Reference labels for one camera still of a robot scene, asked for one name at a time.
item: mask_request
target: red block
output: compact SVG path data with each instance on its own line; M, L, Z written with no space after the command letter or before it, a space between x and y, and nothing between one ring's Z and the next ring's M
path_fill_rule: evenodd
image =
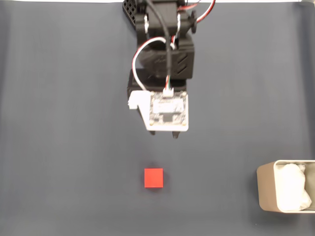
M145 188L163 188L163 169L144 169Z

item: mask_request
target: white object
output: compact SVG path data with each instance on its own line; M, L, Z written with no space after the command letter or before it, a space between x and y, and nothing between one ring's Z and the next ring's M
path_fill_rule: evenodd
M172 88L172 89L165 89L165 88L163 88L163 96L164 97L172 97L172 96L174 96L174 88Z
M143 122L146 126L146 129L149 131L187 131L189 127L188 123L188 95L186 92L181 92L181 98L183 99L183 110L181 109L181 106L179 106L179 99L178 92L174 94L176 97L174 98L166 98L169 100L168 103L165 103L165 107L163 104L155 103L154 96L160 96L163 97L162 92L150 92L147 90L137 90L132 91L129 97L128 105L129 109L136 110L139 108L139 111L141 113ZM173 122L155 122L154 120L150 120L150 115L155 116L156 114L153 113L153 111L156 111L158 113L166 114L166 110L169 111L169 113L176 113L174 116L177 118L174 118Z
M305 165L286 164L275 167L277 204L282 211L300 211L312 201L305 190Z

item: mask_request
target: dark gray surface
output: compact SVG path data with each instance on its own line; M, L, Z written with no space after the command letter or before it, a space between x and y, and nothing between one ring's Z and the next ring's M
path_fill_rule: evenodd
M314 216L260 209L255 175L314 157L314 6L216 4L178 140L128 110L121 3L0 13L0 236L314 235ZM165 170L159 193L143 189L147 166Z

